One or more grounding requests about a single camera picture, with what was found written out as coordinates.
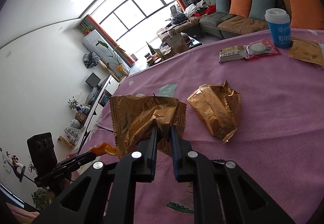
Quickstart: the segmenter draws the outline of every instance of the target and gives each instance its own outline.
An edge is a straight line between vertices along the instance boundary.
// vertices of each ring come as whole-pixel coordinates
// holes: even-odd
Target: red cloth
[[[194,13],[194,14],[192,14],[192,16],[203,16],[206,13],[206,11],[207,11],[207,9],[205,9],[199,13]]]
[[[216,5],[212,4],[207,8],[206,14],[213,14],[216,12]]]

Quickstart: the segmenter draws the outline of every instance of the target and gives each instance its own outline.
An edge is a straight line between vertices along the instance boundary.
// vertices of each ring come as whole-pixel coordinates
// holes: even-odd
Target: snack package
[[[280,54],[269,39],[262,39],[248,45],[235,45],[224,48],[219,52],[219,63],[238,60],[242,58],[255,58],[267,55]]]
[[[247,58],[255,58],[266,55],[280,54],[274,43],[269,39],[262,39],[252,42],[245,46],[247,50]]]
[[[111,97],[110,107],[117,152],[121,158],[136,151],[139,142],[148,140],[155,126],[162,135],[158,149],[172,155],[169,131],[175,125],[179,138],[182,138],[186,123],[185,103],[170,97],[127,95]]]
[[[219,51],[219,63],[247,58],[246,48],[242,45],[235,45]]]
[[[77,128],[67,127],[64,129],[68,142],[76,146],[79,142],[82,131]]]
[[[210,133],[224,143],[237,131],[237,118],[241,106],[241,95],[224,85],[205,84],[187,99]]]
[[[293,46],[288,55],[301,61],[324,66],[321,47],[317,41],[308,41],[292,37]]]
[[[174,54],[178,54],[178,53],[180,54],[189,50],[186,41],[184,41],[184,38],[180,33],[168,38],[166,42],[169,45],[169,47],[171,47],[171,51]]]

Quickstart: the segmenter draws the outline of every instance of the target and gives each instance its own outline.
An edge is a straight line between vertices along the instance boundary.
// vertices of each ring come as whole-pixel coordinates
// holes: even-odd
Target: green plant
[[[81,30],[81,33],[86,33],[86,32],[89,32],[89,31],[91,31],[92,30],[92,26],[91,25],[88,25],[87,27],[85,27],[85,28],[83,28],[82,30]]]
[[[47,195],[47,191],[43,188],[39,188],[35,191],[31,197],[33,198],[33,202],[35,207],[39,210],[43,210],[50,204],[50,198]]]
[[[108,51],[110,52],[110,50],[109,50],[109,46],[105,43],[105,42],[102,42],[102,41],[99,41],[98,40],[98,43],[96,44],[96,45],[103,45],[104,47],[106,47],[107,49],[108,49]],[[116,63],[113,63],[113,62],[110,62],[111,64],[115,64],[115,65],[120,65],[121,64],[121,62],[120,62],[120,60],[119,60],[119,58],[118,58],[118,56],[117,55],[115,55],[115,53],[117,54],[117,52],[115,51],[115,49],[116,48],[114,48],[113,50],[114,50],[114,54],[112,54],[111,52],[111,56],[108,56],[108,57],[110,57],[110,58],[113,58],[114,60],[116,60],[117,62],[118,62],[118,64],[116,64]]]
[[[69,99],[69,101],[67,102],[68,104],[69,104],[69,106],[70,106],[70,110],[72,110],[72,109],[76,109],[77,108],[77,106],[78,106],[78,102],[77,102],[77,100],[74,98],[74,96],[72,97],[72,100],[71,99]]]

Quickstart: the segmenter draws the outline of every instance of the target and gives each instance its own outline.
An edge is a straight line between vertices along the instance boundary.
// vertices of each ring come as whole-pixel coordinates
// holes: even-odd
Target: window
[[[93,14],[127,53],[136,53],[165,27],[175,0],[106,0]]]
[[[164,7],[161,0],[134,0],[134,2],[137,3],[146,16],[149,16],[150,14]]]
[[[131,29],[137,25],[140,21],[145,19],[145,15],[132,0],[128,0],[126,3],[117,8],[114,13],[124,23],[124,25]]]
[[[126,26],[123,25],[115,14],[108,16],[107,19],[102,22],[101,27],[105,29],[114,40],[119,39],[128,31]]]

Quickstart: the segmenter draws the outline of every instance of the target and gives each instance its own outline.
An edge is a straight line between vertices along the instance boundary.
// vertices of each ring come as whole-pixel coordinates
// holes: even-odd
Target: crumpled gold wrapper
[[[172,155],[169,130],[175,125],[179,138],[182,138],[186,125],[185,103],[170,97],[127,95],[111,97],[110,107],[117,152],[121,158],[136,151],[139,142],[149,139],[156,125],[162,133],[158,149]]]
[[[293,46],[289,50],[288,56],[324,66],[323,55],[317,41],[308,41],[296,37],[292,37],[291,40]]]
[[[224,85],[205,84],[195,90],[187,99],[199,118],[205,122],[210,133],[224,143],[237,131],[237,116],[241,95]]]

